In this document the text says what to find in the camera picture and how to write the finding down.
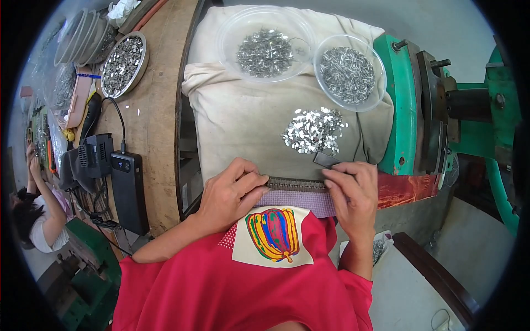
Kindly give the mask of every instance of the right hand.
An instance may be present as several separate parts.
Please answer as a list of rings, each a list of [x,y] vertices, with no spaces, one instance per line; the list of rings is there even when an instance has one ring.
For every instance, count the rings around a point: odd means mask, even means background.
[[[30,167],[31,159],[35,155],[35,144],[30,143],[26,149],[26,161],[28,162],[28,168]]]
[[[343,162],[322,173],[328,178],[324,182],[340,226],[351,241],[371,247],[378,202],[377,167],[366,162]]]
[[[33,156],[31,158],[30,173],[35,180],[42,179],[40,174],[40,158],[38,156]]]

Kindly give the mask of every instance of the hand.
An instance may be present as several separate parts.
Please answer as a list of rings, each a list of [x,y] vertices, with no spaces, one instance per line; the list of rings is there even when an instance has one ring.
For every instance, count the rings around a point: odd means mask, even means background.
[[[38,156],[33,156],[30,161],[30,173],[35,180],[42,179],[40,175],[40,158]]]
[[[227,169],[206,181],[198,220],[210,234],[228,230],[269,191],[262,186],[268,180],[255,164],[236,157]]]
[[[325,184],[340,226],[350,241],[372,247],[378,201],[377,167],[366,162],[343,162],[322,172],[328,178]]]
[[[33,180],[31,171],[29,171],[29,169],[30,169],[31,159],[33,159],[34,156],[35,156],[35,144],[30,143],[28,145],[28,148],[26,149],[26,162],[28,163],[28,175],[30,177],[29,178],[30,180]]]

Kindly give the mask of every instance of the printed graphic on shirt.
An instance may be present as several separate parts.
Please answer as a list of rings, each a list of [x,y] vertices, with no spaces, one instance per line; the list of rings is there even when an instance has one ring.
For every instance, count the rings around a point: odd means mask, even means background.
[[[302,241],[309,210],[289,207],[252,209],[236,224],[232,260],[276,268],[313,264]]]
[[[249,235],[254,246],[273,262],[284,258],[292,263],[292,256],[298,254],[298,234],[292,209],[267,209],[250,214],[245,218]]]

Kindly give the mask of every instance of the yellow object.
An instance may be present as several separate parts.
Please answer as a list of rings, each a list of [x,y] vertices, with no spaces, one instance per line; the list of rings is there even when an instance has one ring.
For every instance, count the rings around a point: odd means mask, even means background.
[[[74,141],[75,140],[75,133],[72,129],[64,129],[63,130],[63,136],[65,136],[66,140],[68,141]]]

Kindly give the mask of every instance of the colorful fan graphic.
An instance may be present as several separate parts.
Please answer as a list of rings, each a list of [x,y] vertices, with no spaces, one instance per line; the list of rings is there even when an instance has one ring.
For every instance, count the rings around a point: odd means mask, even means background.
[[[265,258],[273,262],[292,257],[300,251],[295,217],[292,209],[267,209],[246,217],[246,226],[254,245]]]

